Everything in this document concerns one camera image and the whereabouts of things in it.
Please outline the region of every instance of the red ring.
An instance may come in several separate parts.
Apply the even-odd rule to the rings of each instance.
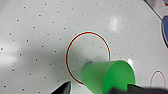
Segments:
[[[70,47],[71,47],[71,44],[75,41],[75,39],[77,39],[79,36],[84,35],[84,34],[93,34],[93,35],[96,35],[96,36],[98,36],[100,39],[102,39],[102,40],[104,41],[104,43],[105,43],[106,46],[107,46],[108,52],[109,52],[109,61],[110,61],[110,49],[109,49],[109,47],[108,47],[108,45],[107,45],[107,43],[106,43],[106,41],[104,40],[103,37],[101,37],[100,35],[98,35],[98,34],[96,34],[96,33],[93,33],[93,32],[84,32],[84,33],[81,33],[81,34],[77,35],[77,36],[71,41],[71,43],[70,43],[69,46],[68,46],[67,53],[66,53],[66,65],[67,65],[67,69],[68,69],[68,72],[69,72],[69,74],[71,75],[71,77],[72,77],[75,81],[77,81],[78,83],[80,83],[80,84],[83,84],[83,83],[80,82],[80,81],[78,81],[78,80],[72,75],[72,73],[70,72],[70,69],[69,69],[69,66],[68,66],[68,52],[69,52],[69,49],[70,49]]]
[[[166,79],[164,77],[164,74],[161,72],[161,71],[156,71],[153,75],[152,75],[152,78],[151,78],[151,82],[150,82],[150,88],[151,88],[151,85],[152,85],[152,80],[153,80],[153,77],[156,73],[160,73],[162,76],[163,76],[163,79],[164,79],[164,87],[166,88]]]

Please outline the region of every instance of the green object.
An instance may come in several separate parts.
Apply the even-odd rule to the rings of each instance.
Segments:
[[[82,69],[82,82],[94,94],[107,94],[112,87],[127,90],[135,84],[131,66],[122,60],[89,63]]]

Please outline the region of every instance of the black object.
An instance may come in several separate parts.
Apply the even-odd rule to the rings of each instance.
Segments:
[[[144,0],[146,2],[146,4],[153,10],[153,12],[159,17],[159,19],[162,21],[162,18],[156,13],[156,11],[149,5],[149,3]]]
[[[71,92],[71,81],[65,82],[51,94],[70,94],[70,92]]]
[[[112,88],[108,94],[168,94],[167,90],[159,88],[142,88],[136,85],[127,85],[128,91],[121,91],[117,88]]]

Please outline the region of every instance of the circle outline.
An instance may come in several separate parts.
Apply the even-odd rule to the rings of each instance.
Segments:
[[[110,61],[110,49],[109,49],[109,46],[108,46],[107,42],[104,40],[103,37],[101,37],[100,35],[98,35],[98,34],[96,34],[96,33],[94,33],[94,32],[84,32],[84,33],[81,33],[81,34],[77,35],[77,36],[70,42],[70,44],[69,44],[69,46],[68,46],[68,49],[67,49],[67,52],[66,52],[66,66],[67,66],[68,72],[69,72],[69,74],[71,75],[71,77],[72,77],[75,81],[77,81],[78,83],[80,83],[80,84],[83,84],[83,83],[80,82],[80,81],[78,81],[78,80],[72,75],[72,73],[71,73],[71,71],[70,71],[70,69],[69,69],[69,66],[68,66],[68,52],[69,52],[69,49],[70,49],[72,43],[73,43],[78,37],[80,37],[80,36],[82,36],[82,35],[85,35],[85,34],[93,34],[93,35],[96,35],[96,36],[98,36],[100,39],[103,40],[103,42],[105,43],[105,45],[106,45],[106,47],[107,47],[107,49],[108,49],[108,55],[109,55],[109,61]]]
[[[160,74],[163,76],[163,79],[164,79],[164,87],[166,88],[166,79],[165,79],[165,76],[164,76],[163,72],[161,72],[161,71],[155,71],[155,73],[152,75],[152,78],[151,78],[151,81],[150,81],[150,88],[151,88],[151,86],[152,86],[153,77],[155,76],[156,73],[160,73]]]

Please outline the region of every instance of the white surface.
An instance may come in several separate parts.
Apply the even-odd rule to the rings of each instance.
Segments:
[[[162,71],[168,88],[168,49],[161,22],[143,0],[1,0],[0,5],[1,94],[49,94],[69,80],[71,94],[91,94],[72,79],[65,65],[70,41],[85,31],[106,40],[112,61],[133,62],[137,85],[149,87],[153,73]],[[94,46],[77,39],[72,48],[79,58],[96,61],[96,55],[107,60],[105,49],[95,48],[102,42],[87,39]]]

